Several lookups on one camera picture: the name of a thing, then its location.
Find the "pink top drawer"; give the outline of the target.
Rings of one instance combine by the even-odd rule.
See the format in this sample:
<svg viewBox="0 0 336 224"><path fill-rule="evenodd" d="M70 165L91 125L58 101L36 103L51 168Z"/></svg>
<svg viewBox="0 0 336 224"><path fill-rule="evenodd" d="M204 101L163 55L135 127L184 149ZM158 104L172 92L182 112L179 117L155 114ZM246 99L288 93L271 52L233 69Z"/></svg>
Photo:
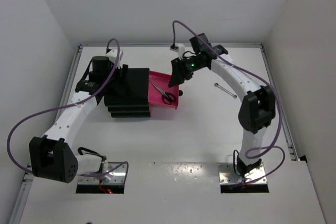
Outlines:
<svg viewBox="0 0 336 224"><path fill-rule="evenodd" d="M169 88L169 74L149 71L149 87L148 87L148 102L149 105L165 106L167 108L177 109L179 106L179 97L183 95L183 91L179 86ZM167 102L162 99L162 93L157 89L160 88L164 92L171 93L175 96L175 101Z"/></svg>

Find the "black handled scissors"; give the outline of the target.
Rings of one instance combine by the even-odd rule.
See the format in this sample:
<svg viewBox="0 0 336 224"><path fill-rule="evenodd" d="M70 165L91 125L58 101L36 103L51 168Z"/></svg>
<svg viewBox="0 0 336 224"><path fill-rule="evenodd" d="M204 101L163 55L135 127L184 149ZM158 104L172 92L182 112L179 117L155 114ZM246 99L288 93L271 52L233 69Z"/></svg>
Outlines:
<svg viewBox="0 0 336 224"><path fill-rule="evenodd" d="M162 90L158 85L156 85L154 82L149 81L150 84L152 84L157 90L158 92L161 94L161 98L164 104L168 104L171 105L173 102L176 101L176 97L175 95L173 95L170 92L166 92L164 90Z"/></svg>

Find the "black drawer cabinet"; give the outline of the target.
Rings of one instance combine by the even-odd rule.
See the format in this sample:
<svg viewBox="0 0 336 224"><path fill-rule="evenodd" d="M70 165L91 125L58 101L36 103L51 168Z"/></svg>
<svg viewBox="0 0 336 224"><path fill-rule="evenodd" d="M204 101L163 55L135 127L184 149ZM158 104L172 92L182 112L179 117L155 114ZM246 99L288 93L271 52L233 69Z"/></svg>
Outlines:
<svg viewBox="0 0 336 224"><path fill-rule="evenodd" d="M149 68L129 68L125 95L110 92L110 82L104 95L104 104L112 118L149 118Z"/></svg>

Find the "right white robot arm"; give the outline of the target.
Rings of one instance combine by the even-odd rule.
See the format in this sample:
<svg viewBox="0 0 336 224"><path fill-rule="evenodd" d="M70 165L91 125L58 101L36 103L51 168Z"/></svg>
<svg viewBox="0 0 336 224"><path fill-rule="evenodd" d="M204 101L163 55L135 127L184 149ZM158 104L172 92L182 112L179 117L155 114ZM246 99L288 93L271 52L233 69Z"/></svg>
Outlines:
<svg viewBox="0 0 336 224"><path fill-rule="evenodd" d="M207 67L219 75L236 93L241 101L238 120L244 129L242 147L237 157L236 172L244 177L259 168L259 157L266 128L276 115L275 96L268 86L261 86L242 71L233 67L233 60L221 45L212 46L205 34L190 39L194 56L186 57L185 46L173 43L172 51L178 57L171 61L172 74L169 87L189 80L197 70Z"/></svg>

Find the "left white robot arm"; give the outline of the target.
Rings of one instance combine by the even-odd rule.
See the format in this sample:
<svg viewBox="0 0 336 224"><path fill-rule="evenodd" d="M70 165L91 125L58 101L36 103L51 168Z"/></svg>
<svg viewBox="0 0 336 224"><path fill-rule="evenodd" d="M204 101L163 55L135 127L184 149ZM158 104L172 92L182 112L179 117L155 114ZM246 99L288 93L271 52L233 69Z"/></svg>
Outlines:
<svg viewBox="0 0 336 224"><path fill-rule="evenodd" d="M41 137L29 143L32 174L35 177L69 183L76 176L100 178L111 171L106 157L84 147L75 154L73 141L90 112L100 103L119 56L92 57L78 81L71 103L54 125Z"/></svg>

